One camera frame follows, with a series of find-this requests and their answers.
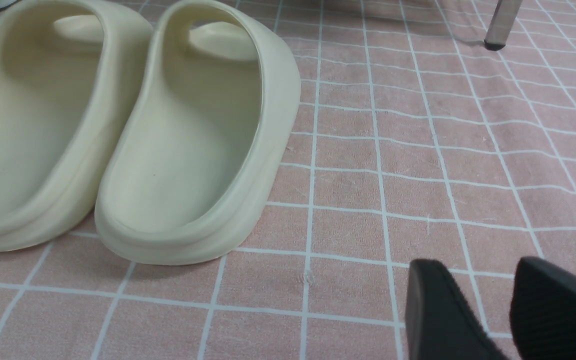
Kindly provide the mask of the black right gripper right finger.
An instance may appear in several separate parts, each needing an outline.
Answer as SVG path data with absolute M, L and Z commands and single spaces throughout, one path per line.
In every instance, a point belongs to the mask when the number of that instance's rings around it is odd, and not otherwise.
M 522 257 L 509 322 L 522 359 L 576 360 L 576 275 L 539 257 Z

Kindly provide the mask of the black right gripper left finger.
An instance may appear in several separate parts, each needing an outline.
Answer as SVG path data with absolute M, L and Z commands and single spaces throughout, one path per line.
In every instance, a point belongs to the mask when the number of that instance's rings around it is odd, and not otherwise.
M 439 260 L 410 262 L 405 325 L 410 360 L 507 359 Z

